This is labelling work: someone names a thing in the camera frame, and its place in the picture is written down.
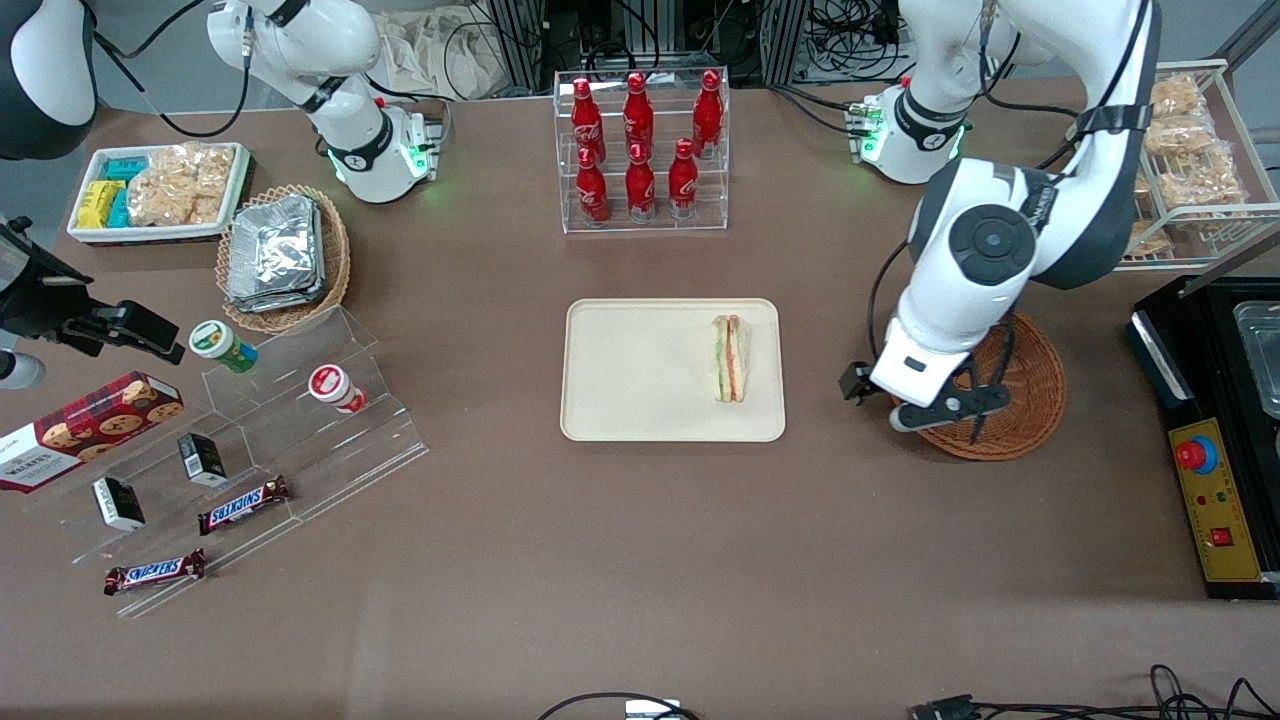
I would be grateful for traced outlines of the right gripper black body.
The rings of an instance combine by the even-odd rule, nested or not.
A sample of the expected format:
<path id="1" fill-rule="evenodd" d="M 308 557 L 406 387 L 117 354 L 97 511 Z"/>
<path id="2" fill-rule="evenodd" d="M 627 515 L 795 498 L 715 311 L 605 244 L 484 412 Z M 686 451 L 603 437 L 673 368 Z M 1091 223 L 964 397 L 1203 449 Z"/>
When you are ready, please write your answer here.
<path id="1" fill-rule="evenodd" d="M 3 218 L 3 331 L 60 343 L 65 319 L 102 318 L 109 324 L 105 342 L 119 340 L 113 325 L 116 309 L 90 295 L 95 278 L 31 241 L 32 224 L 28 217 Z"/>

